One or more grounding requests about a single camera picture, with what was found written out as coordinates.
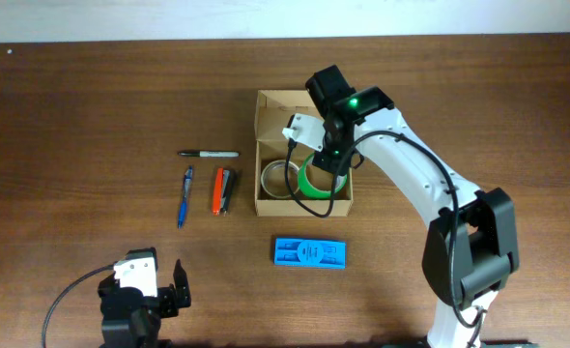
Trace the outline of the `green tape roll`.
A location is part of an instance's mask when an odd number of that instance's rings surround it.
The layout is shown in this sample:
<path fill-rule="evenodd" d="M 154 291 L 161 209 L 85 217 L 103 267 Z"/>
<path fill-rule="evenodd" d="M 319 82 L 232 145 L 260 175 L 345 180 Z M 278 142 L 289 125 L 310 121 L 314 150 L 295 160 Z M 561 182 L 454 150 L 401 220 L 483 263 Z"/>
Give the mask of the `green tape roll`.
<path fill-rule="evenodd" d="M 309 155 L 303 162 L 299 170 L 298 185 L 299 190 L 308 198 L 312 199 L 330 199 L 331 190 L 322 190 L 313 186 L 308 178 L 308 167 L 312 163 L 314 155 Z"/>

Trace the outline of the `white tape roll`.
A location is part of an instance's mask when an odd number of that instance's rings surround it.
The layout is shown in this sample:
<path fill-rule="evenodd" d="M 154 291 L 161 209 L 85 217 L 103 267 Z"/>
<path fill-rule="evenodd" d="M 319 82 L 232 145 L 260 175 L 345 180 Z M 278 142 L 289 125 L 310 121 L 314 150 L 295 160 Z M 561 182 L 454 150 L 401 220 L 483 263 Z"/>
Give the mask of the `white tape roll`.
<path fill-rule="evenodd" d="M 262 170 L 260 184 L 265 193 L 274 199 L 288 199 L 299 191 L 299 166 L 292 161 L 277 159 L 269 162 Z"/>

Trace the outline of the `blue plastic case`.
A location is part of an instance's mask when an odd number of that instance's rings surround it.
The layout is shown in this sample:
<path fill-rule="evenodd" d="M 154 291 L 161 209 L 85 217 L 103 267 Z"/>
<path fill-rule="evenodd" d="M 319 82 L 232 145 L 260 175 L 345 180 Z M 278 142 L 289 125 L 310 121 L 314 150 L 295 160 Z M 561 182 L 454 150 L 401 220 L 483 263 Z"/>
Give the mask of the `blue plastic case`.
<path fill-rule="evenodd" d="M 342 270 L 347 266 L 347 244 L 340 241 L 276 238 L 276 266 Z"/>

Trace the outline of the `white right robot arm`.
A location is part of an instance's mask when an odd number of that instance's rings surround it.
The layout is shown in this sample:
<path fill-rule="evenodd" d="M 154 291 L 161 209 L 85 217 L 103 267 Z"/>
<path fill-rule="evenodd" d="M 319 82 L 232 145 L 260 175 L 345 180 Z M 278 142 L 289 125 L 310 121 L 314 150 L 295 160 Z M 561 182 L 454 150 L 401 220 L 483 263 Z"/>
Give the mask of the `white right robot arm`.
<path fill-rule="evenodd" d="M 336 66 L 305 89 L 323 118 L 306 141 L 315 166 L 334 175 L 360 155 L 412 203 L 428 229 L 421 267 L 438 298 L 429 347 L 480 347 L 490 304 L 520 266 L 514 204 L 452 170 L 408 126 L 380 88 L 356 91 Z"/>

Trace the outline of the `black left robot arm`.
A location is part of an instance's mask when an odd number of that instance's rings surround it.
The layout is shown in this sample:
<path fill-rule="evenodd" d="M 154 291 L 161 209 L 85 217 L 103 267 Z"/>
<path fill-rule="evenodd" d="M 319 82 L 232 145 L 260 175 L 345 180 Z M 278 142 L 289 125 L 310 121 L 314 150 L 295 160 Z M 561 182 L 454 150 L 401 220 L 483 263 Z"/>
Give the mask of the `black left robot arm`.
<path fill-rule="evenodd" d="M 161 339 L 161 321 L 179 315 L 191 306 L 187 274 L 180 261 L 173 282 L 157 285 L 157 251 L 153 247 L 134 249 L 111 267 L 112 274 L 98 287 L 101 332 L 106 348 L 171 348 Z"/>

